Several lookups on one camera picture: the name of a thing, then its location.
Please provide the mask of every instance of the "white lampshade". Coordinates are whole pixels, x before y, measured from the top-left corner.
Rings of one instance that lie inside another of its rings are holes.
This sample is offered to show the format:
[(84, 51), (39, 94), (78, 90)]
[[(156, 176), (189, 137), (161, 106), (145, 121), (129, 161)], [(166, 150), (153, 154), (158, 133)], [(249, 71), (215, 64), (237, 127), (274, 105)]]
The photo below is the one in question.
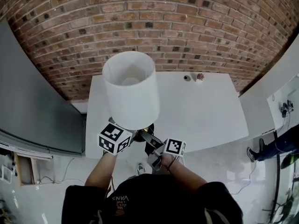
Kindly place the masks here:
[(105, 63), (103, 77), (111, 116), (119, 126), (139, 130), (155, 122), (160, 103), (152, 58), (138, 51), (119, 53)]

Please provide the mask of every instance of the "person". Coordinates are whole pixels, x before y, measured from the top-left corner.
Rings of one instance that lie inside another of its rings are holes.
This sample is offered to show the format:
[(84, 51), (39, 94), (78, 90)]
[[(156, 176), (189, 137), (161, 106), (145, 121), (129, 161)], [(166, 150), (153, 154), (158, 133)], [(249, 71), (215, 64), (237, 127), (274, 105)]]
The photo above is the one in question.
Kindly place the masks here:
[(105, 153), (85, 186), (65, 192), (62, 224), (201, 223), (241, 224), (242, 211), (221, 182), (207, 182), (172, 155), (164, 154), (162, 168), (170, 174), (145, 174), (121, 183), (109, 197), (116, 156)]
[(264, 161), (275, 155), (296, 150), (299, 153), (299, 125), (291, 128), (268, 145), (265, 145), (264, 140), (260, 139), (259, 146), (260, 151), (258, 153), (254, 152), (251, 148), (247, 148), (247, 156), (252, 162)]

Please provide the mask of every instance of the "brick wall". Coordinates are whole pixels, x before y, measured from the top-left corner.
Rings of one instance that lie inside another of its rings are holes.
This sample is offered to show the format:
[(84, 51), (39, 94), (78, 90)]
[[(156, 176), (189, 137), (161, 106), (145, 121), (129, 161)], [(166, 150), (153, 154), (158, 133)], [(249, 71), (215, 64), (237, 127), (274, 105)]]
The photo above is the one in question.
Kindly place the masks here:
[(66, 99), (88, 98), (92, 75), (121, 51), (157, 71), (229, 73), (241, 91), (280, 52), (299, 0), (0, 0), (34, 65)]

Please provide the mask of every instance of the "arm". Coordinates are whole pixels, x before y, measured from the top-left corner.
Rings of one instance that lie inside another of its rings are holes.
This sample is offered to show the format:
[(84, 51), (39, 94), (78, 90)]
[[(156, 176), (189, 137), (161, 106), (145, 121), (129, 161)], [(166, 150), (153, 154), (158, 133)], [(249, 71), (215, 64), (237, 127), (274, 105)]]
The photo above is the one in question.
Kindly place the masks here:
[(105, 153), (88, 176), (85, 186), (99, 187), (108, 190), (115, 162), (116, 156)]
[[(173, 156), (169, 154), (163, 154), (162, 165), (168, 168), (173, 159)], [(185, 188), (187, 188), (187, 190), (191, 192), (196, 192), (199, 187), (207, 183), (206, 180), (187, 169), (178, 160), (173, 161), (169, 167), (169, 171), (171, 175), (175, 177), (175, 179), (177, 179)]]
[[(163, 154), (162, 165), (168, 168), (173, 159), (174, 157), (171, 155)], [(198, 200), (200, 200), (204, 204), (206, 211), (212, 216), (212, 219), (218, 216), (218, 214), (215, 214), (216, 210), (228, 220), (228, 223), (242, 224), (242, 210), (223, 183), (207, 183), (204, 179), (183, 166), (178, 160), (175, 160), (171, 164), (169, 171), (187, 190), (194, 193), (194, 205), (197, 205)]]

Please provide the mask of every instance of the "hand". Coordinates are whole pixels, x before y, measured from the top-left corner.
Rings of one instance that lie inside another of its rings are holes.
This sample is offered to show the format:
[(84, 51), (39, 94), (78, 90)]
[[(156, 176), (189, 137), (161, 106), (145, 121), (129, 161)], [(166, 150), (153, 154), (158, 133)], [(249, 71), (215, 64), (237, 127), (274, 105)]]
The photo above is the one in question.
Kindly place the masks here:
[(174, 157), (170, 154), (163, 154), (161, 164), (165, 167), (168, 167), (173, 161)]

